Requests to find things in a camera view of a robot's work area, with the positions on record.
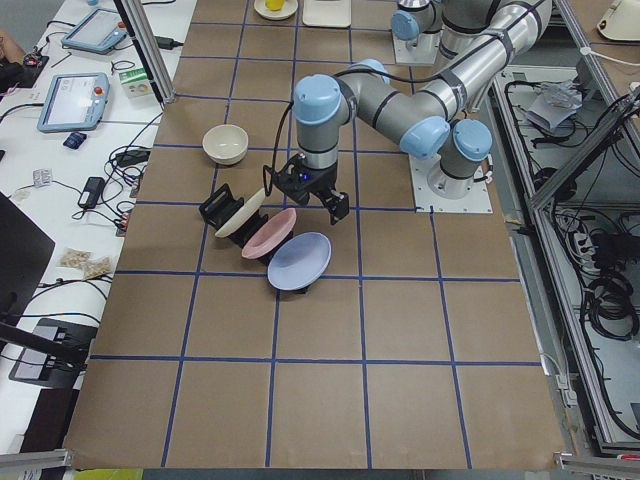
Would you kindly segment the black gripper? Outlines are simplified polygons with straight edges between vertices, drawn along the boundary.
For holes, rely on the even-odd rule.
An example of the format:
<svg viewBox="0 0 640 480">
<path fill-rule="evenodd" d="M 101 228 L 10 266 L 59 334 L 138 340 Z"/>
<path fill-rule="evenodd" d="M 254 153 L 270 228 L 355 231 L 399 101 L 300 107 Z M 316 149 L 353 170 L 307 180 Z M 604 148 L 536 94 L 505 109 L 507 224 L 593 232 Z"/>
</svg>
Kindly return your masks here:
<svg viewBox="0 0 640 480">
<path fill-rule="evenodd" d="M 272 170 L 272 183 L 290 200 L 307 205 L 310 196 L 317 197 L 329 212 L 335 225 L 349 214 L 349 195 L 336 189 L 337 163 L 325 168 L 312 168 L 302 153 L 292 156 L 281 170 Z"/>
</svg>

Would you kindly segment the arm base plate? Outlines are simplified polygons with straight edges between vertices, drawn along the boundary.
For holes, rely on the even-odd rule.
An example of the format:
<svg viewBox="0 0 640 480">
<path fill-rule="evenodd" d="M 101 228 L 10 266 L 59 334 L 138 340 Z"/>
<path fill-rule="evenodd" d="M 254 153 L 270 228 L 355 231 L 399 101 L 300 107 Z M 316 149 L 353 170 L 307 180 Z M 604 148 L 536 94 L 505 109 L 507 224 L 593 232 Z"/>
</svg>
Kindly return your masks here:
<svg viewBox="0 0 640 480">
<path fill-rule="evenodd" d="M 440 156 L 428 160 L 409 157 L 414 204 L 421 213 L 483 214 L 493 213 L 486 173 L 479 164 L 468 180 L 448 180 L 436 174 Z"/>
<path fill-rule="evenodd" d="M 395 63 L 409 66 L 432 66 L 435 63 L 443 31 L 420 33 L 412 40 L 392 34 Z"/>
</svg>

